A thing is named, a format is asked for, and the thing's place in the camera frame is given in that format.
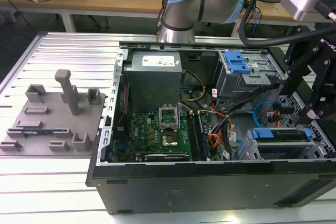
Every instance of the metal table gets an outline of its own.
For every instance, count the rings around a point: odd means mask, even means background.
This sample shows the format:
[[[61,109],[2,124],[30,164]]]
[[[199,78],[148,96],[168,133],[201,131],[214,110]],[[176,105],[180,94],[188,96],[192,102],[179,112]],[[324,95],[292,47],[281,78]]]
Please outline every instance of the metal table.
[[[54,80],[57,69],[72,72],[71,82],[79,92],[99,87],[108,95],[120,41],[155,42],[155,37],[65,33],[36,37],[0,85],[0,139],[25,104],[31,83],[60,92]],[[241,45],[237,38],[196,41]],[[0,223],[336,223],[336,189],[303,208],[110,216],[96,189],[85,186],[88,166],[88,158],[0,159]]]

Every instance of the black computer case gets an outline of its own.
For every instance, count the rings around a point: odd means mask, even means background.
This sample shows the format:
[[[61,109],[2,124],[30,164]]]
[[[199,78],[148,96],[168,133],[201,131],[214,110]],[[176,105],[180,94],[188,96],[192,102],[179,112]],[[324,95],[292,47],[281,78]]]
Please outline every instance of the black computer case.
[[[269,51],[285,72],[282,51]],[[304,97],[310,88],[303,82],[297,92]],[[86,184],[97,188],[111,215],[302,207],[336,187],[331,159],[173,165],[96,161],[93,150]]]

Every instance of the computer case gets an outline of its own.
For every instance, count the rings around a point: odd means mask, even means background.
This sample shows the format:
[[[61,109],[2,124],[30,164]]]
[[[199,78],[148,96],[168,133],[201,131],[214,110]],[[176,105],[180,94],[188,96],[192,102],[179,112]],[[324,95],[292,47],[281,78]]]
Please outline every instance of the computer case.
[[[202,69],[214,72],[213,69],[208,69],[209,65],[200,64],[201,61],[195,61],[194,57],[200,55],[197,53],[198,50],[210,52],[217,50],[209,46],[136,45],[126,48],[121,47],[118,51],[112,95],[107,105],[107,115],[111,117],[116,105],[110,101],[115,101],[118,97],[122,65],[125,62],[133,64],[132,57],[129,59],[129,52],[133,50],[157,50],[156,54],[165,50],[179,50],[181,62],[185,62],[182,64],[182,69],[190,69],[192,64],[199,63],[193,70],[197,75],[201,76]],[[228,46],[219,50],[231,49]],[[280,48],[250,50],[234,47],[234,49],[240,50],[248,58],[258,53],[267,56],[279,74],[287,70],[287,65],[283,62],[284,54]],[[189,62],[183,59],[184,55],[187,55]],[[219,80],[223,73],[222,69],[223,66],[218,64],[217,70],[221,73],[216,78]],[[302,83],[297,90],[296,98],[304,98],[309,92],[308,85]],[[286,102],[290,100],[296,108],[297,101],[291,99],[286,98]],[[240,117],[239,114],[236,116],[233,118],[236,124],[234,129],[237,139],[241,139],[243,136],[238,136],[239,131],[246,132],[251,124],[243,116]],[[96,150],[91,157],[87,185],[97,188],[107,212],[111,215],[302,207],[336,187],[336,163],[333,158],[335,146],[325,147],[327,150],[332,149],[325,157],[308,159],[242,161],[223,158],[220,161],[115,163],[108,148],[110,143],[113,144],[111,136],[113,137],[117,131],[107,119],[104,120],[100,140],[96,142]],[[287,118],[282,119],[282,123],[288,123],[286,120]],[[326,135],[329,134],[320,124],[306,126],[318,136],[321,143],[324,139],[328,141]]]

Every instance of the green circuit board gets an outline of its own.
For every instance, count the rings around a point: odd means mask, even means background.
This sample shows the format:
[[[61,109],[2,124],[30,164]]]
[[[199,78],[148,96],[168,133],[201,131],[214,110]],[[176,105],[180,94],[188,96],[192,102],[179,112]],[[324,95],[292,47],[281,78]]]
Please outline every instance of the green circuit board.
[[[122,145],[122,152],[114,153],[116,162],[128,162],[129,157],[136,154],[187,154],[190,161],[193,160],[189,140],[187,113],[181,112],[179,118],[179,129],[160,130],[159,113],[133,113],[131,118],[130,138]],[[164,123],[174,123],[174,114],[163,114]],[[212,128],[211,116],[202,114],[203,129],[206,135]],[[218,152],[209,156],[212,161],[222,160]]]
[[[173,123],[174,116],[166,115],[165,123]],[[131,143],[130,152],[153,152],[153,153],[184,153],[190,154],[190,143],[186,124],[186,113],[180,113],[180,129],[160,131],[158,113],[133,113],[131,120]],[[163,136],[169,139],[171,145],[163,144]]]

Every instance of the wooden desk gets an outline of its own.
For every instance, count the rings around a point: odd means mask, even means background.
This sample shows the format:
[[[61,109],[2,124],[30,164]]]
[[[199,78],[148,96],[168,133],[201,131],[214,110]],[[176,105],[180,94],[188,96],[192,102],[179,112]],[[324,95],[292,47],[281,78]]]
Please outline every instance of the wooden desk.
[[[72,14],[156,18],[161,0],[50,0],[35,3],[31,0],[11,0],[22,12],[55,13],[63,18],[67,32],[75,32]],[[257,3],[263,13],[262,24],[298,25],[279,4]],[[8,0],[0,0],[0,9],[14,11]]]

